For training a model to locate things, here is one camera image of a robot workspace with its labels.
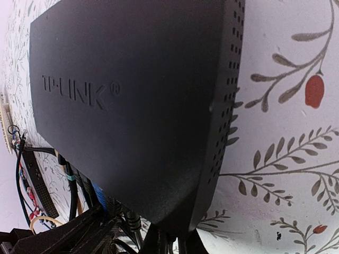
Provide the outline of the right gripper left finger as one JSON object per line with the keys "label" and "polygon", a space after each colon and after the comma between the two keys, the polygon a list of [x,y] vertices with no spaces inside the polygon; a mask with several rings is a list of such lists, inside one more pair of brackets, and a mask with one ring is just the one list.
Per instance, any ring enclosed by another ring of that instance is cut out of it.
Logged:
{"label": "right gripper left finger", "polygon": [[1,253],[105,253],[120,226],[119,217],[110,219],[102,208],[95,206],[45,232],[1,232]]}

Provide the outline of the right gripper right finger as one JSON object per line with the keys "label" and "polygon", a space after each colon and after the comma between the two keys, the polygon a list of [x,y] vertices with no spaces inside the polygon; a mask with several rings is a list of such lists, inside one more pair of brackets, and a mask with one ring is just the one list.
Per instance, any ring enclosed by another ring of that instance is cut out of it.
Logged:
{"label": "right gripper right finger", "polygon": [[179,253],[208,254],[203,242],[195,229],[188,237],[176,237],[166,233],[154,224],[151,224],[145,236],[140,254],[167,254],[174,253],[174,242],[178,240]]}

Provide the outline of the black TP-Link network switch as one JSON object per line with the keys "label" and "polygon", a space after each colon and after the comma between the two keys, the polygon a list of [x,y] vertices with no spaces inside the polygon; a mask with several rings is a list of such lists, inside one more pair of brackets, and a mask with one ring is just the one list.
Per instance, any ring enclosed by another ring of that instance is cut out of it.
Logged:
{"label": "black TP-Link network switch", "polygon": [[244,1],[60,1],[30,25],[37,132],[174,236],[210,207],[237,89]]}

